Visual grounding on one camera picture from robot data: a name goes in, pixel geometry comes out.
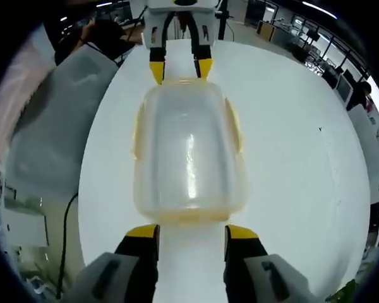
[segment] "white tabletop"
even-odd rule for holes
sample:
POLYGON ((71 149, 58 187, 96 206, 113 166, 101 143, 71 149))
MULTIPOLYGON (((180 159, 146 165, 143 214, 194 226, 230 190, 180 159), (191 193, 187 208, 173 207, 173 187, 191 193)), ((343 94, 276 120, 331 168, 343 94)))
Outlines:
MULTIPOLYGON (((136 113, 156 85, 148 54, 128 56, 88 136, 78 206, 85 264, 148 223, 133 204, 131 153, 136 113)), ((248 204, 231 221, 326 296, 354 278, 368 233, 368 176, 348 115, 323 79, 286 57, 223 41, 212 54, 208 80, 237 110, 244 136, 248 204)), ((195 76, 189 40, 168 41, 165 78, 195 76)))

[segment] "plastic container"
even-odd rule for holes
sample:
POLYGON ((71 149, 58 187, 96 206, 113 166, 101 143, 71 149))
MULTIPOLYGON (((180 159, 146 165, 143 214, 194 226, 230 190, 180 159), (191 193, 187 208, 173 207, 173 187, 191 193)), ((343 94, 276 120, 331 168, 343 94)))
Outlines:
POLYGON ((234 111, 205 80, 151 89, 135 129, 134 200, 155 222, 225 221, 244 205, 234 111))

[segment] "black cord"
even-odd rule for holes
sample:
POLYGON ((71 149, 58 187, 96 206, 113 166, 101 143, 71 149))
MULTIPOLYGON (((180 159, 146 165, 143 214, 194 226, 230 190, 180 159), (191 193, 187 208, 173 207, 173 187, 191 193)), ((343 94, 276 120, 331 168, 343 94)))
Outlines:
POLYGON ((67 229, 67 221, 68 221, 68 213, 70 209, 71 203, 76 199, 78 196, 78 193, 75 193, 73 197, 71 197, 68 207, 66 208, 66 211, 64 213, 63 218, 63 250, 62 250, 62 258, 61 258, 61 266, 59 268, 59 277, 57 279, 57 287, 56 287, 56 299, 61 298, 62 294, 62 282, 64 277, 64 266, 66 261, 66 229, 67 229))
POLYGON ((135 31, 135 28, 138 26, 138 23, 139 23, 140 19, 142 18, 143 14, 145 13, 146 9, 147 9, 147 5, 146 5, 145 8, 143 9, 143 11, 141 11, 139 17, 136 19, 135 24, 133 25, 133 27, 132 27, 132 29, 131 29, 131 32, 130 32, 129 35, 128 35, 128 38, 126 39, 127 42, 128 42, 129 39, 131 38, 133 31, 135 31))
MULTIPOLYGON (((100 54, 103 54, 105 57, 107 57, 108 59, 110 59, 106 54, 104 54, 100 49, 88 44, 87 42, 85 42, 83 39, 80 39, 85 45, 87 45, 88 47, 91 47, 92 49, 95 49, 97 52, 99 52, 100 54)), ((115 60, 112 60, 110 59, 113 63, 115 63, 115 65, 117 67, 119 67, 118 63, 115 61, 115 60)))
POLYGON ((226 25, 230 28, 230 31, 232 32, 233 34, 233 42, 234 42, 234 32, 233 32, 233 29, 231 28, 231 26, 228 24, 228 22, 226 21, 226 25))

